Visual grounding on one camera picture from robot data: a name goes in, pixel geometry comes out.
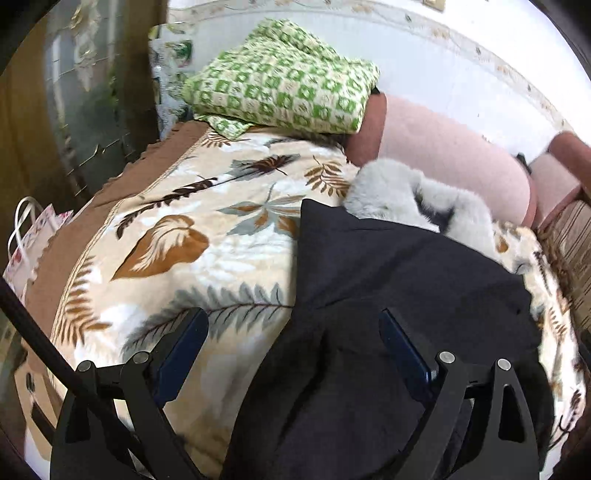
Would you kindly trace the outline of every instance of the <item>green patterned pillow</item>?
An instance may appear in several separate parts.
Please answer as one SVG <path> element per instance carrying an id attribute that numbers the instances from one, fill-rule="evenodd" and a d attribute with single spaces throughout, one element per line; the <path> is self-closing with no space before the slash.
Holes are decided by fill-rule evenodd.
<path id="1" fill-rule="evenodd" d="M 187 80 L 183 97 L 230 140 L 250 124 L 352 134 L 378 77 L 370 61 L 340 57 L 295 23 L 266 18 L 244 45 Z"/>

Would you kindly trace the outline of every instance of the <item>pillow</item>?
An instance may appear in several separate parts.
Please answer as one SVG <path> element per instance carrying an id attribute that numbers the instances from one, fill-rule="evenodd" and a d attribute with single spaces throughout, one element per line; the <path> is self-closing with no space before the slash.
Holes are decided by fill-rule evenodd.
<path id="1" fill-rule="evenodd" d="M 581 192 L 581 182 L 551 153 L 541 154 L 530 166 L 531 177 L 539 192 L 533 226 L 544 229 L 576 200 Z"/>
<path id="2" fill-rule="evenodd" d="M 246 43 L 222 52 L 187 80 L 183 97 L 196 119 L 235 117 L 251 124 L 317 133 L 359 131 L 379 70 L 341 57 L 289 20 L 264 19 Z M 248 129 L 216 118 L 218 133 L 234 140 Z"/>
<path id="3" fill-rule="evenodd" d="M 591 191 L 591 147 L 574 133 L 561 132 L 550 142 L 548 152 L 580 180 L 585 190 Z"/>
<path id="4" fill-rule="evenodd" d="M 532 225 L 537 196 L 519 161 L 451 118 L 395 96 L 386 99 L 380 157 L 394 158 L 427 177 L 477 193 L 495 220 Z"/>
<path id="5" fill-rule="evenodd" d="M 386 96 L 383 93 L 370 95 L 361 129 L 347 139 L 345 155 L 347 160 L 356 167 L 363 167 L 368 161 L 378 158 L 387 106 Z"/>

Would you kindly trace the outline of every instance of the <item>pink cushion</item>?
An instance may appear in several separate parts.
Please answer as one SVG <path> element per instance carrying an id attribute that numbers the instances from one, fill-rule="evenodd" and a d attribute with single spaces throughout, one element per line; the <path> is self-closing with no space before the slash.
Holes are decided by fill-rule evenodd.
<path id="1" fill-rule="evenodd" d="M 581 181 L 587 191 L 591 190 L 591 147 L 574 133 L 562 132 L 550 142 L 548 151 Z"/>
<path id="2" fill-rule="evenodd" d="M 547 226 L 581 192 L 581 182 L 550 153 L 531 164 L 531 177 L 538 188 L 534 227 Z"/>
<path id="3" fill-rule="evenodd" d="M 448 117 L 395 96 L 386 97 L 380 157 L 405 162 L 428 177 L 477 193 L 496 220 L 532 225 L 535 190 L 516 159 Z"/>
<path id="4" fill-rule="evenodd" d="M 383 93 L 369 96 L 361 128 L 349 137 L 345 146 L 345 155 L 353 165 L 363 167 L 368 161 L 378 158 L 387 105 Z"/>

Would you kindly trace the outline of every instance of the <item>metal screw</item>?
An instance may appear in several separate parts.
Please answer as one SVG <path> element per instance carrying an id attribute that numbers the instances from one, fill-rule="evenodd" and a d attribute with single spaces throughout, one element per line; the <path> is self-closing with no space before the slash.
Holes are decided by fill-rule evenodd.
<path id="1" fill-rule="evenodd" d="M 456 356 L 451 352 L 441 352 L 439 354 L 439 360 L 441 360 L 444 364 L 452 364 L 456 361 Z"/>
<path id="2" fill-rule="evenodd" d="M 134 355 L 134 363 L 135 364 L 144 364 L 150 358 L 150 354 L 148 352 L 138 352 Z"/>
<path id="3" fill-rule="evenodd" d="M 505 360 L 504 358 L 499 358 L 496 364 L 501 370 L 504 370 L 505 372 L 511 368 L 511 363 L 509 360 Z"/>
<path id="4" fill-rule="evenodd" d="M 90 370 L 90 367 L 92 367 L 92 362 L 90 360 L 84 360 L 83 362 L 80 362 L 80 365 L 78 365 L 78 371 L 86 372 L 87 370 Z"/>

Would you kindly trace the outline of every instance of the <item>fur garment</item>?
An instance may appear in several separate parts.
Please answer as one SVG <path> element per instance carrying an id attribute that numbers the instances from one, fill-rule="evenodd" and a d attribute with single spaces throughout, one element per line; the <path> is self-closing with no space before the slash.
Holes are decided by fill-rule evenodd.
<path id="1" fill-rule="evenodd" d="M 357 218 L 374 218 L 443 233 L 497 260 L 491 213 L 475 193 L 427 178 L 390 158 L 366 164 L 343 203 Z M 432 219 L 449 218 L 440 229 Z"/>

